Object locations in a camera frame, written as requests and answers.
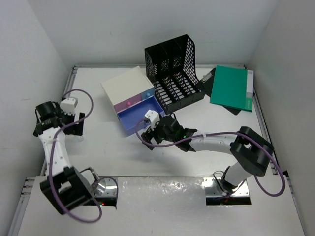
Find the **green book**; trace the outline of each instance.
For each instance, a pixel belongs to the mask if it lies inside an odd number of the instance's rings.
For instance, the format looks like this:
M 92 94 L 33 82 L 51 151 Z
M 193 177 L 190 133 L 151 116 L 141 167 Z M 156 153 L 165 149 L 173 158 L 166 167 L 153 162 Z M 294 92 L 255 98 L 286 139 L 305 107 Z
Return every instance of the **green book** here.
M 210 102 L 245 111 L 252 111 L 252 70 L 217 66 Z

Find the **white table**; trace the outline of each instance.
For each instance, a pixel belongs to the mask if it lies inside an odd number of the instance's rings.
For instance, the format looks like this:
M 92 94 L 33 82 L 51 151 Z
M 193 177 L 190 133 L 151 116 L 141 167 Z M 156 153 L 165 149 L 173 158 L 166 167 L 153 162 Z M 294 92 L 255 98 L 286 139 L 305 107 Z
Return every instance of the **white table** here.
M 55 235 L 114 235 L 114 236 L 300 236 L 303 230 L 289 187 L 278 198 L 265 195 L 253 177 L 248 179 L 251 205 L 206 206 L 202 177 L 233 165 L 232 156 L 215 152 L 182 152 L 176 147 L 150 151 L 135 135 L 126 137 L 100 85 L 127 68 L 79 68 L 69 80 L 69 88 L 84 89 L 95 102 L 91 117 L 85 122 L 84 140 L 68 142 L 71 163 L 77 169 L 91 166 L 100 175 L 119 177 L 117 210 L 103 207 L 103 217 L 96 224 L 80 224 L 67 216 L 60 216 L 39 189 L 44 176 L 36 177 L 19 236 Z M 197 69 L 200 78 L 210 68 Z M 87 112 L 89 100 L 76 92 L 77 111 Z M 235 116 L 221 106 L 209 103 L 209 98 L 176 112 L 181 125 L 205 132 L 237 131 L 249 126 L 268 138 L 261 114 L 240 112 Z M 270 192 L 280 189 L 279 176 L 268 168 L 260 178 Z M 73 213 L 95 218 L 97 208 L 80 206 Z
M 101 82 L 130 68 L 79 68 L 73 86 L 67 90 L 84 89 L 94 99 L 94 111 L 84 124 L 84 140 L 67 142 L 71 163 L 79 170 L 88 166 L 101 175 L 109 176 L 210 176 L 225 170 L 236 160 L 233 156 L 216 152 L 183 152 L 177 147 L 155 148 L 150 151 L 136 135 L 126 137 L 122 125 L 104 92 Z M 211 70 L 198 68 L 201 79 Z M 79 100 L 78 112 L 88 112 L 90 101 L 85 94 L 75 92 Z M 204 132 L 238 131 L 248 126 L 261 134 L 255 106 L 252 112 L 241 111 L 237 116 L 209 102 L 209 97 L 175 112 L 183 127 Z

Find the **pink drawer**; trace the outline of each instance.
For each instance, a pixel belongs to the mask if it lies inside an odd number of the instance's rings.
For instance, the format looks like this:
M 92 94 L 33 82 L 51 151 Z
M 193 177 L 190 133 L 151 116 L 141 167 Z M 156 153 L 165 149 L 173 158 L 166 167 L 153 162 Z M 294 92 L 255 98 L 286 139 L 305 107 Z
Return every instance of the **pink drawer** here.
M 139 103 L 142 101 L 142 96 L 141 94 L 135 95 L 134 97 L 131 97 L 121 103 L 118 103 L 114 106 L 115 111 L 118 112 L 122 112 L 126 109 L 128 109 L 129 107 L 132 107 L 133 105 Z

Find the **white wall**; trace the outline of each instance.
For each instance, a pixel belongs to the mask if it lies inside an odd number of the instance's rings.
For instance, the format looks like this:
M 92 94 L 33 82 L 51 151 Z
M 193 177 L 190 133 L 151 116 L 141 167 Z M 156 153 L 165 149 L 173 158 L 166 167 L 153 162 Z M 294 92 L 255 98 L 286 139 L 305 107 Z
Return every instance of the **white wall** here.
M 68 66 L 144 64 L 144 48 L 188 34 L 197 63 L 244 64 L 278 0 L 28 0 Z
M 60 99 L 68 71 L 26 0 L 0 7 L 0 235 L 7 235 L 26 177 L 44 160 L 35 106 Z
M 282 0 L 251 62 L 280 164 L 308 235 L 315 235 L 315 1 Z

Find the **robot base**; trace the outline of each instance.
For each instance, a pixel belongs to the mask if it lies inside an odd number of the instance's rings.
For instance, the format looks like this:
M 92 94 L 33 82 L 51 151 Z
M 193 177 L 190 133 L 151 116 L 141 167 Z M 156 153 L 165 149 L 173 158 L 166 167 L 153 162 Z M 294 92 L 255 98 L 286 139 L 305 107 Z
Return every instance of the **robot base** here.
M 250 192 L 246 181 L 235 193 L 227 198 L 223 198 L 225 194 L 223 194 L 214 177 L 204 177 L 203 186 L 205 188 L 206 204 L 208 206 L 251 205 Z

